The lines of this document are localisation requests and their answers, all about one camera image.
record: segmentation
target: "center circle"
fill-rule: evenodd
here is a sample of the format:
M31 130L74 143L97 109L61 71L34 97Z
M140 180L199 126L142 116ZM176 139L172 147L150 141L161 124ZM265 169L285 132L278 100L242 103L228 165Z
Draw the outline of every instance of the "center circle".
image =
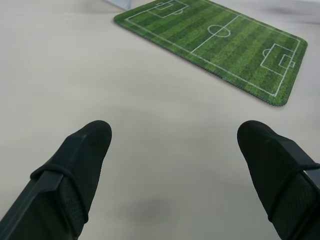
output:
M208 31L209 33L217 37L226 38L230 36L230 31L226 29L224 26L220 25L211 25L208 27Z

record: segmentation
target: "green mouse pad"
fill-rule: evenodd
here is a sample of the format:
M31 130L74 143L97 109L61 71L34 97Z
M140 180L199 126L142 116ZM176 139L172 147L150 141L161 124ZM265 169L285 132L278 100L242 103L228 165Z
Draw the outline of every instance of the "green mouse pad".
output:
M275 106L287 103L308 45L209 0L156 0L114 21Z

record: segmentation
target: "soccer field mouse pad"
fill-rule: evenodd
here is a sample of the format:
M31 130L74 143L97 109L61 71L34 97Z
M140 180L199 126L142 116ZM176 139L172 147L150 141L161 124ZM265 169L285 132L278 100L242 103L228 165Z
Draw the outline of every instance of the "soccer field mouse pad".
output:
M209 0L156 0L114 21L274 106L283 106L307 42Z

